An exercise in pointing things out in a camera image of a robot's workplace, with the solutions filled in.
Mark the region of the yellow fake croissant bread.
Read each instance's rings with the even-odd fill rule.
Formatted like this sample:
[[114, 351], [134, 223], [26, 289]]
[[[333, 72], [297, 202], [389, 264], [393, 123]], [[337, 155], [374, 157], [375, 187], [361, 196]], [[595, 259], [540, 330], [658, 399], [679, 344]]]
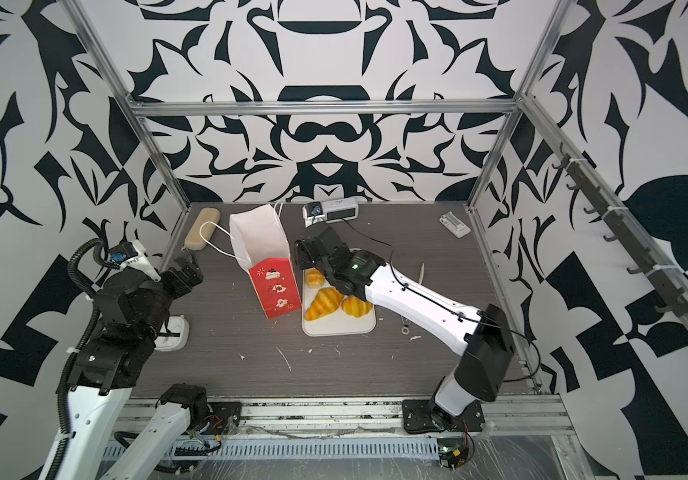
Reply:
[[321, 288], [305, 312], [306, 321], [319, 320], [336, 312], [345, 296], [332, 287]]

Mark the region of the pale fake bread roll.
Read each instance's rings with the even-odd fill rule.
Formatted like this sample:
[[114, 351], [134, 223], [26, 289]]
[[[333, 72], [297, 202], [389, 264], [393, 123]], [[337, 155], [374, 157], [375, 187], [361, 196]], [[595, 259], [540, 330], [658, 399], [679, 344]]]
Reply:
[[315, 268], [310, 268], [304, 271], [304, 282], [308, 288], [321, 288], [326, 279], [324, 275]]

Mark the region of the red white paper bag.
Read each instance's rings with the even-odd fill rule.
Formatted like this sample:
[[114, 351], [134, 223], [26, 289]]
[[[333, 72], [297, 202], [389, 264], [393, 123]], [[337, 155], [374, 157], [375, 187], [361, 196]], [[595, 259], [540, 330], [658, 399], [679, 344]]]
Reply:
[[205, 226], [212, 226], [229, 237], [232, 250], [217, 251], [235, 259], [249, 276], [268, 319], [302, 307], [290, 244], [281, 222], [282, 210], [283, 204], [277, 202], [232, 214], [227, 228], [214, 221], [204, 222]]

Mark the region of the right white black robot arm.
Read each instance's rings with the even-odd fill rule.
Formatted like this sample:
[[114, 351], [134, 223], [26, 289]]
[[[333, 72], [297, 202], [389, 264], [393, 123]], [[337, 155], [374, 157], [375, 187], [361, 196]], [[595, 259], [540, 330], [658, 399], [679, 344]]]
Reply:
[[514, 332], [500, 308], [480, 310], [446, 298], [382, 257], [349, 248], [331, 227], [295, 241], [294, 250], [299, 268], [317, 269], [339, 292], [400, 315], [459, 356], [429, 401], [439, 421], [461, 417], [475, 401], [496, 400], [515, 353]]

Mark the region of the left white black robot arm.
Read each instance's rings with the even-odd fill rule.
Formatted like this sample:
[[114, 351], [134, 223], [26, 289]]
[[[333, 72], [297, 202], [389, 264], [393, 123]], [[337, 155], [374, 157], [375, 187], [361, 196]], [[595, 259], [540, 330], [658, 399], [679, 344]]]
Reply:
[[91, 317], [57, 385], [59, 430], [43, 479], [95, 478], [112, 429], [167, 326], [171, 304], [203, 281], [193, 255], [159, 272], [129, 249], [111, 249], [107, 263], [116, 273], [100, 289], [86, 290]]

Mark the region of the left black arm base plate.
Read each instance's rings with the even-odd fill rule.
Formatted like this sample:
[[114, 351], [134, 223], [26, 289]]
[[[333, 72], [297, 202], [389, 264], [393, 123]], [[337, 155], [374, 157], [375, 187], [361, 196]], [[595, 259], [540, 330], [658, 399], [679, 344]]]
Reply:
[[207, 415], [199, 427], [203, 435], [223, 435], [238, 427], [243, 404], [239, 401], [217, 401], [208, 403]]

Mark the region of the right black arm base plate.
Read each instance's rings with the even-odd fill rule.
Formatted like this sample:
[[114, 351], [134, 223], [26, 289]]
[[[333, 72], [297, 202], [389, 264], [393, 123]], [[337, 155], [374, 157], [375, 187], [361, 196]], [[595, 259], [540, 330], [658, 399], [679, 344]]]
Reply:
[[402, 426], [411, 435], [483, 431], [485, 417], [482, 405], [474, 401], [459, 416], [453, 416], [442, 410], [431, 400], [410, 400], [401, 402]]

